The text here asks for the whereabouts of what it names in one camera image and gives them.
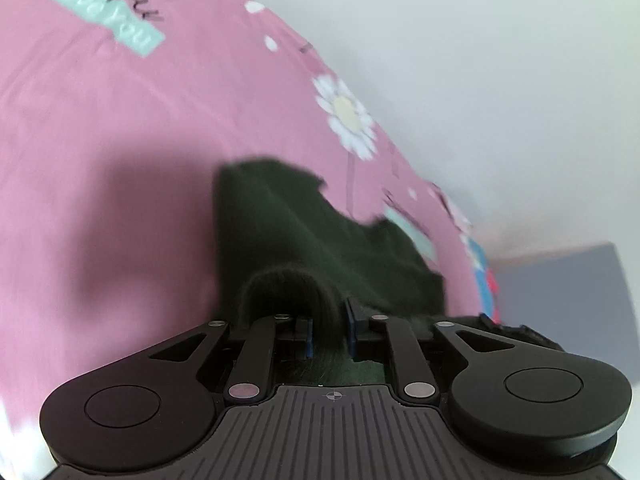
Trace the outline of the dark green knit garment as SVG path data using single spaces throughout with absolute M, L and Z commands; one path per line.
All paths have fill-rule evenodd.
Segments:
M 237 328 L 287 314 L 312 323 L 314 355 L 284 373 L 299 385 L 372 385 L 381 364 L 356 362 L 342 333 L 347 299 L 425 321 L 445 311 L 445 285 L 399 226 L 358 223 L 322 195 L 323 180 L 272 158 L 222 166 L 214 180 L 219 314 Z

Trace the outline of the blue patterned cloth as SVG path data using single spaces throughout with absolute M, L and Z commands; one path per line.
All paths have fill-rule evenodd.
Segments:
M 489 266 L 484 249 L 469 234 L 461 233 L 460 237 L 472 266 L 478 294 L 480 295 L 482 312 L 494 322 L 499 323 L 500 313 L 497 307 L 499 287 Z

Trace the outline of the pink floral bed sheet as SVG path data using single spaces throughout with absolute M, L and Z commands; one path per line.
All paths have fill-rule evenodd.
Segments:
M 446 195 L 314 47 L 255 0 L 1 0 L 1 414 L 203 322 L 218 296 L 212 184 L 271 156 L 344 214 L 390 214 L 486 308 Z

